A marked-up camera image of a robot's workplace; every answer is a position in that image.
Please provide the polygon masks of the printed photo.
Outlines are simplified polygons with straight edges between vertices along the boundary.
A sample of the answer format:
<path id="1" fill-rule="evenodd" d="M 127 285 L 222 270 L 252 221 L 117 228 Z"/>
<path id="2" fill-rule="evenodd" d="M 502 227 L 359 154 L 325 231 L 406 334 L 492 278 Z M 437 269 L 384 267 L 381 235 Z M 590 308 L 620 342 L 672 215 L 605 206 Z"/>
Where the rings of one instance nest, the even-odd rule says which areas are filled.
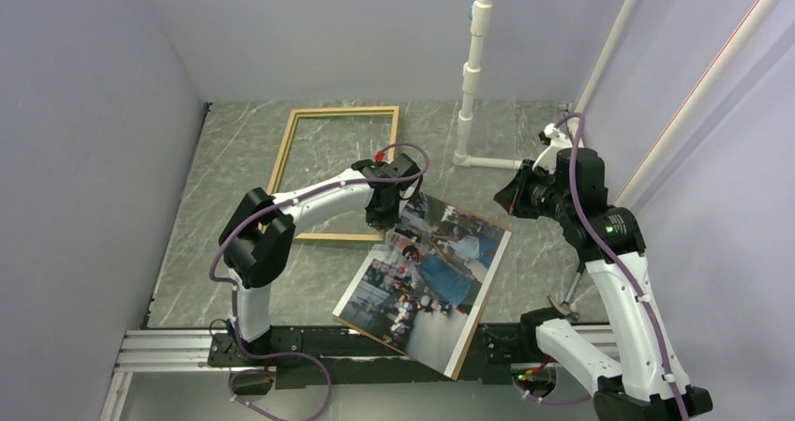
<path id="1" fill-rule="evenodd" d="M 455 380 L 511 236 L 421 192 L 370 250 L 333 316 Z"/>

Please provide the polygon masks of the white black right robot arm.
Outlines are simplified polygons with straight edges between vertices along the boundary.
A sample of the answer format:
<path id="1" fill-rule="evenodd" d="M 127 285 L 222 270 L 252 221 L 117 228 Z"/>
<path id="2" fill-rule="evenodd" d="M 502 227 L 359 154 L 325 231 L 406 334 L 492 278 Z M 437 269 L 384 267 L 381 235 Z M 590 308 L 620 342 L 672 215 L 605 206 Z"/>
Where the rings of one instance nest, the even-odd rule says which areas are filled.
<path id="1" fill-rule="evenodd" d="M 517 349 L 548 356 L 587 389 L 600 420 L 691 420 L 713 410 L 670 344 L 649 280 L 646 244 L 634 214 L 608 203 L 605 163 L 589 148 L 565 147 L 552 168 L 526 159 L 495 202 L 515 218 L 549 218 L 600 294 L 619 357 L 611 359 L 549 306 L 521 315 Z"/>

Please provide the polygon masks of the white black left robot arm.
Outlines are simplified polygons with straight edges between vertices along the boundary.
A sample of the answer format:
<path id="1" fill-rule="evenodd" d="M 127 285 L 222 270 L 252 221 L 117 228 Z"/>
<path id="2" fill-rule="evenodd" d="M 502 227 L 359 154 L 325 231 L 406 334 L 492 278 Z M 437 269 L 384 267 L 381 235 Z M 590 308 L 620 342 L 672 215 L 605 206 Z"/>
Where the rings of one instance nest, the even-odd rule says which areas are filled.
<path id="1" fill-rule="evenodd" d="M 390 161 L 362 159 L 322 182 L 290 192 L 249 191 L 218 239 L 209 278 L 230 285 L 227 321 L 232 352 L 248 365 L 271 352 L 271 286 L 283 273 L 295 237 L 337 216 L 363 211 L 378 231 L 395 227 L 410 189 L 428 170 L 407 154 Z"/>

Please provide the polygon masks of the white pvc pipe stand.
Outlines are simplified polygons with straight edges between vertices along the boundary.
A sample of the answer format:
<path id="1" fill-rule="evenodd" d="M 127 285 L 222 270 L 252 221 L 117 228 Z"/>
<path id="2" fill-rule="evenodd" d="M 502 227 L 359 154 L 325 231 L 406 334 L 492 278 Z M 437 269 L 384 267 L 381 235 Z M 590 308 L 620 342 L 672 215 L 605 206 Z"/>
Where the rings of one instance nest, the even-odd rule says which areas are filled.
<path id="1" fill-rule="evenodd" d="M 757 0 L 637 0 L 594 87 L 625 0 L 492 0 L 480 98 L 576 103 L 618 194 Z"/>

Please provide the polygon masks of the black handled hammer tool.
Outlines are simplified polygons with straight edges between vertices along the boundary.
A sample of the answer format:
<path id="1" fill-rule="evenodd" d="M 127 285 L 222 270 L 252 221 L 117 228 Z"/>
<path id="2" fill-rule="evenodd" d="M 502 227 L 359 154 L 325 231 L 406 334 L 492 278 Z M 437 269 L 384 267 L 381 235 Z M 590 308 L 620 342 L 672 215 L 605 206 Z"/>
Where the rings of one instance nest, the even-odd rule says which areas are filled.
<path id="1" fill-rule="evenodd" d="M 582 276 L 585 274 L 585 270 L 585 263 L 579 263 L 572 282 L 562 300 L 556 301 L 551 295 L 547 297 L 547 302 L 549 305 L 558 313 L 561 318 L 564 318 L 569 322 L 575 323 L 580 319 L 580 314 L 572 309 L 572 300 L 578 284 Z"/>

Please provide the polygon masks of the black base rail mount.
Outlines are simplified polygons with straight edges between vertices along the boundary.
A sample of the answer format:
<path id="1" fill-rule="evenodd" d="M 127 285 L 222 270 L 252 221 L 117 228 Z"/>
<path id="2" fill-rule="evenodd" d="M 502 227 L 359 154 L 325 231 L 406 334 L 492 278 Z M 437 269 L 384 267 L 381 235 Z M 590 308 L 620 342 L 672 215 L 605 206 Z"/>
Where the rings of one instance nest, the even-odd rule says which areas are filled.
<path id="1" fill-rule="evenodd" d="M 318 358 L 330 372 L 334 384 L 440 383 L 447 380 L 439 371 L 343 327 L 277 326 L 270 345 L 271 353 L 297 351 Z M 248 394 L 271 388 L 303 389 L 325 384 L 323 372 L 309 360 L 295 356 L 250 358 L 224 330 L 211 335 L 207 366 L 212 370 L 267 368 L 267 377 L 246 376 L 235 386 Z M 487 385 L 517 383 L 522 390 L 547 397 L 558 382 L 558 372 L 541 355 L 526 355 L 521 351 L 515 324 L 482 323 L 464 355 L 458 378 Z"/>

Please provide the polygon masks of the aluminium extrusion rail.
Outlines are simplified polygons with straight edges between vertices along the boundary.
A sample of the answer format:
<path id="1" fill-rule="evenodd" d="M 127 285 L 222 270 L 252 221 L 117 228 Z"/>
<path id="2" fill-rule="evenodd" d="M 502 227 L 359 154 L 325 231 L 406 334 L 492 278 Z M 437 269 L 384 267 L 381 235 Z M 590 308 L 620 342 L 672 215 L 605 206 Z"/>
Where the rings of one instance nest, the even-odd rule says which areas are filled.
<path id="1" fill-rule="evenodd" d="M 135 374 L 204 370 L 211 341 L 211 334 L 201 329 L 128 330 L 116 355 L 99 419 L 121 419 Z"/>

